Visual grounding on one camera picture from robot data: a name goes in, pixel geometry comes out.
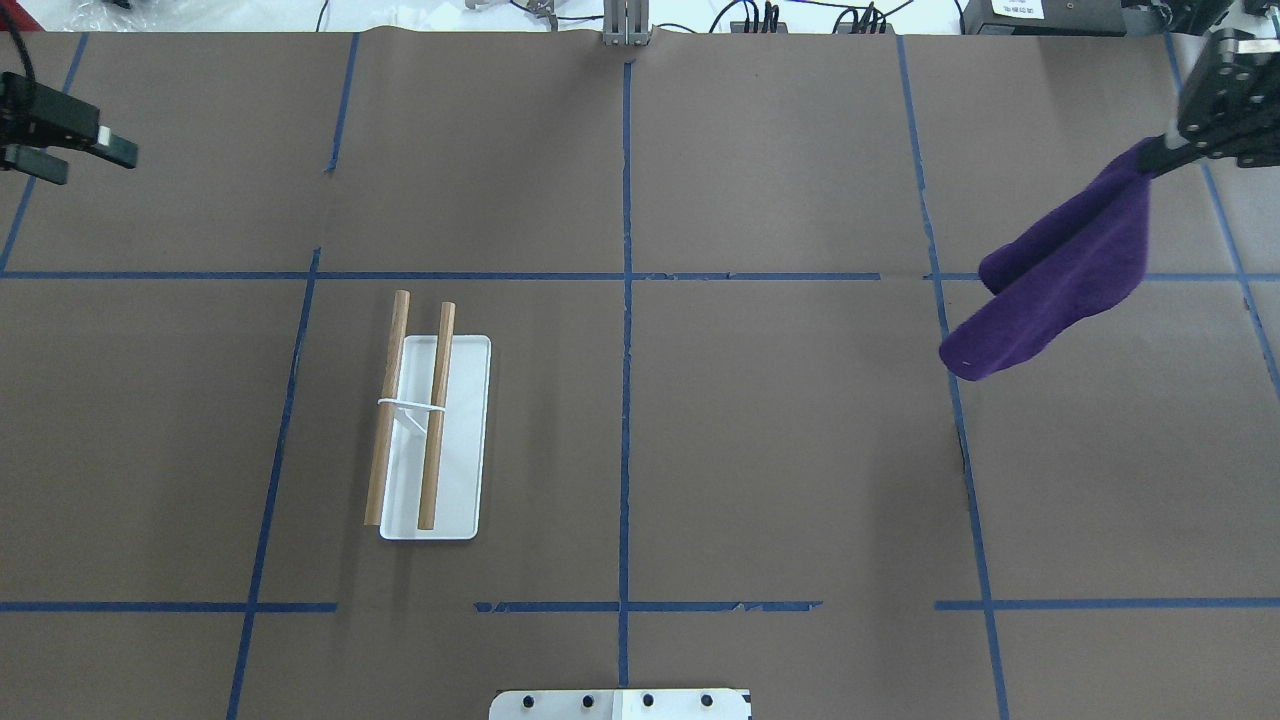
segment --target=wooden stick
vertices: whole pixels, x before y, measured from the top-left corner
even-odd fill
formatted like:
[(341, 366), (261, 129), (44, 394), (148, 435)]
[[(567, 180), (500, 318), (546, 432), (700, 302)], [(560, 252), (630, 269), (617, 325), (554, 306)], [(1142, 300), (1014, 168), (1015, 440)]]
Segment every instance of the wooden stick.
[[(457, 306), (440, 304), (440, 332), (435, 340), (435, 375), (431, 378), (431, 405), (444, 404), (449, 391), (449, 359), (453, 356), (453, 315)], [(435, 496), (440, 487), (440, 448), (444, 445), (444, 413), (431, 410), (426, 418), (426, 461), (422, 462), (422, 498), (417, 505), (417, 529), (435, 528)]]
[[(404, 332), (408, 325), (408, 291), (397, 290), (392, 310), (392, 332), (387, 338), (387, 366), (383, 370), (383, 397), (396, 397), (399, 392), (401, 356), (404, 355)], [(383, 495), (387, 492), (387, 465), (392, 459), (392, 425), (396, 406), (383, 402), (378, 406), (378, 430), (374, 434), (374, 465), (369, 470), (369, 498), (365, 500), (365, 524), (383, 521)]]

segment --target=purple cloth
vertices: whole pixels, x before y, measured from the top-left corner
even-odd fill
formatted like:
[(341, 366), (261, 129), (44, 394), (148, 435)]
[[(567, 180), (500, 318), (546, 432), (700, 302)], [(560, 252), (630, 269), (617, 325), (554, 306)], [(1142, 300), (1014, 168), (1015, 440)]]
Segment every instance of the purple cloth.
[(942, 341), (938, 355), (952, 373), (980, 380), (1025, 363), (1076, 320), (1110, 310), (1138, 287), (1151, 210), (1140, 145), (983, 259), (978, 275), (996, 297)]

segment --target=white label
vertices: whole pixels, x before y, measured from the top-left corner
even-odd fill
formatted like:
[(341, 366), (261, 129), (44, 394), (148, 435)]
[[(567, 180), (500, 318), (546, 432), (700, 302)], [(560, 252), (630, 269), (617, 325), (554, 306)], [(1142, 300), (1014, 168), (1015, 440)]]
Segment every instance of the white label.
[(1006, 18), (1044, 19), (1044, 6), (1041, 5), (1041, 0), (991, 0), (991, 9)]

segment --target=blue painter's tape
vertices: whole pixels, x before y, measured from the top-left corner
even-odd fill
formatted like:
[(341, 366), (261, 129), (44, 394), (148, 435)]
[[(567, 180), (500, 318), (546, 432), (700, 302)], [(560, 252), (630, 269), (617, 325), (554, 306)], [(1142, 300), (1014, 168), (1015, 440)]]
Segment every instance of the blue painter's tape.
[(927, 281), (941, 281), (941, 282), (972, 282), (979, 281), (978, 273), (929, 273), (924, 275)]
[(305, 281), (307, 273), (288, 272), (165, 272), (165, 270), (9, 270), (14, 281)]
[(879, 273), (640, 273), (632, 279), (654, 281), (878, 281)]
[(1249, 287), (1249, 281), (1244, 273), (1244, 263), (1240, 260), (1240, 250), (1235, 243), (1235, 233), (1231, 232), (1231, 224), (1226, 219), (1226, 210), (1222, 209), (1222, 199), (1219, 196), (1217, 183), (1213, 182), (1213, 174), (1210, 173), (1208, 165), (1201, 164), (1201, 172), (1204, 174), (1204, 184), (1208, 187), (1208, 195), (1213, 200), (1213, 211), (1217, 214), (1219, 225), (1222, 228), (1222, 237), (1226, 238), (1226, 249), (1230, 252), (1231, 265), (1235, 268), (1235, 275), (1240, 283), (1240, 293), (1244, 295), (1244, 304), (1249, 311), (1249, 322), (1253, 324), (1253, 334), (1262, 348), (1262, 361), (1266, 364), (1267, 374), (1271, 377), (1271, 389), (1276, 398), (1280, 400), (1280, 366), (1276, 365), (1276, 355), (1271, 348), (1271, 341), (1267, 338), (1267, 329), (1262, 324), (1262, 316), (1258, 314), (1258, 304), (1253, 297), (1253, 288)]
[(342, 81), (342, 100), (338, 102), (338, 122), (333, 128), (333, 150), (329, 152), (329, 164), (324, 172), (332, 173), (338, 169), (338, 154), (342, 151), (342, 132), (347, 127), (347, 104), (351, 101), (351, 81), (356, 74), (356, 54), (360, 51), (360, 33), (351, 33), (351, 49), (347, 51), (347, 76)]
[[(1248, 610), (1280, 609), (1280, 597), (1105, 597), (1065, 600), (996, 600), (998, 611), (1018, 610)], [(983, 609), (977, 600), (943, 600), (933, 603), (940, 612), (972, 612)]]
[(631, 612), (809, 612), (822, 606), (818, 600), (803, 601), (750, 601), (724, 602), (631, 602)]
[(0, 612), (244, 612), (243, 602), (0, 602)]
[[(0, 602), (0, 612), (247, 612), (247, 602)], [(335, 602), (264, 602), (255, 612), (337, 612)]]
[[(908, 69), (906, 44), (902, 36), (897, 36), (899, 72), (902, 79), (902, 99), (906, 104), (906, 124), (911, 138), (911, 155), (915, 160), (915, 183), (920, 196), (920, 218), (924, 223), (924, 234), (929, 241), (929, 272), (933, 277), (933, 299), (937, 305), (938, 325), (942, 338), (951, 333), (947, 323), (946, 300), (942, 292), (941, 268), (938, 264), (938, 246), (933, 232), (933, 220), (929, 217), (929, 205), (924, 182), (924, 158), (920, 151), (920, 135), (915, 122), (915, 101), (911, 96), (911, 76)], [(956, 434), (960, 442), (960, 455), (964, 464), (965, 491), (969, 493), (969, 529), (973, 536), (974, 559), (978, 565), (978, 585), (982, 589), (983, 615), (987, 626), (987, 650), (991, 655), (991, 674), (996, 691), (996, 707), (1000, 720), (1009, 720), (1009, 697), (1005, 689), (1005, 666), (1000, 656), (1000, 635), (996, 628), (996, 611), (991, 603), (991, 578), (987, 571), (987, 551), (982, 537), (982, 518), (978, 514), (978, 492), (973, 482), (973, 462), (969, 456), (969, 436), (965, 430), (964, 405), (960, 401), (960, 387), (956, 377), (947, 373), (947, 383), (951, 391), (951, 409), (956, 424)]]
[(622, 438), (618, 488), (618, 687), (631, 684), (631, 73), (622, 65)]
[(236, 720), (239, 715), (239, 694), (244, 687), (244, 667), (248, 666), (248, 646), (253, 638), (253, 612), (244, 614), (241, 624), (241, 644), (236, 652), (236, 670), (232, 673), (232, 694), (227, 700), (227, 720)]
[(271, 538), (271, 520), (275, 515), (275, 497), (280, 487), (280, 469), (284, 465), (284, 446), (289, 436), (289, 421), (293, 418), (293, 396), (298, 387), (298, 365), (302, 361), (302, 346), (307, 337), (307, 323), (311, 318), (311, 300), (316, 290), (316, 272), (320, 269), (320, 249), (311, 254), (311, 268), (307, 272), (307, 288), (302, 295), (302, 313), (298, 318), (298, 332), (293, 338), (293, 359), (289, 364), (289, 380), (284, 387), (284, 409), (280, 411), (280, 429), (275, 436), (275, 456), (271, 460), (271, 479), (266, 486), (266, 502), (262, 506), (262, 524), (257, 533), (257, 551), (253, 555), (253, 573), (250, 577), (248, 602), (244, 624), (241, 628), (241, 644), (236, 655), (236, 671), (232, 674), (232, 692), (227, 701), (227, 720), (236, 720), (239, 714), (241, 688), (244, 684), (244, 667), (248, 664), (248, 650), (253, 641), (253, 616), (259, 592), (262, 587), (262, 568), (266, 564), (266, 547)]
[(476, 612), (484, 615), (521, 612), (617, 612), (617, 602), (476, 602)]
[(622, 281), (623, 273), (324, 272), (321, 281)]

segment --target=black cable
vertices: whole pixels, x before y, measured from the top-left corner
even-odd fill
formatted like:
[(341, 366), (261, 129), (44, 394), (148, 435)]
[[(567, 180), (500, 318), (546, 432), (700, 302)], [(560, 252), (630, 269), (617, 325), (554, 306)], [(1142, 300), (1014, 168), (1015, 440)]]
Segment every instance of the black cable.
[(9, 9), (0, 3), (0, 19), (4, 19), (4, 27), (9, 29), (9, 37), (13, 38), (13, 44), (18, 47), (18, 58), (22, 60), (22, 72), (27, 76), (27, 97), (20, 108), (14, 108), (14, 114), (9, 118), (9, 129), (17, 129), (26, 124), (27, 118), (31, 115), (31, 109), (36, 105), (36, 65), (31, 61), (31, 53), (27, 53), (27, 42), (22, 38), (22, 33), (18, 32), (17, 24), (13, 22), (13, 15), (9, 14)]
[(887, 18), (887, 17), (892, 15), (893, 13), (896, 13), (896, 12), (901, 10), (902, 8), (906, 8), (906, 6), (908, 6), (908, 5), (910, 5), (911, 3), (915, 3), (915, 0), (906, 0), (906, 3), (902, 3), (902, 4), (901, 4), (901, 5), (899, 5), (897, 8), (893, 8), (892, 10), (890, 10), (890, 12), (884, 13), (884, 15), (883, 15), (883, 17), (886, 17), (886, 18)]
[(877, 19), (876, 13), (876, 0), (867, 4), (867, 12), (863, 13), (863, 22), (858, 24), (858, 33), (867, 35), (867, 29), (870, 28), (872, 20)]
[(732, 8), (733, 5), (737, 5), (739, 3), (741, 3), (742, 5), (746, 6), (746, 26), (748, 27), (750, 27), (750, 24), (751, 24), (751, 12), (753, 10), (755, 12), (755, 22), (760, 22), (760, 6), (755, 4), (755, 0), (730, 0), (728, 5), (724, 5), (723, 8), (721, 8), (719, 14), (717, 14), (716, 19), (712, 20), (712, 28), (709, 31), (707, 31), (707, 32), (708, 33), (716, 32), (716, 26), (718, 26), (719, 22), (721, 22), (721, 19), (724, 18), (724, 14), (728, 13), (730, 8)]
[(840, 22), (844, 20), (845, 15), (847, 15), (849, 13), (854, 14), (854, 24), (855, 26), (858, 24), (858, 8), (845, 6), (845, 12), (836, 15), (836, 24), (831, 27), (831, 35), (836, 35), (837, 32), (840, 32)]
[(320, 5), (320, 15), (316, 17), (316, 32), (320, 32), (320, 23), (324, 22), (324, 13), (329, 9), (329, 0), (324, 0), (324, 5)]

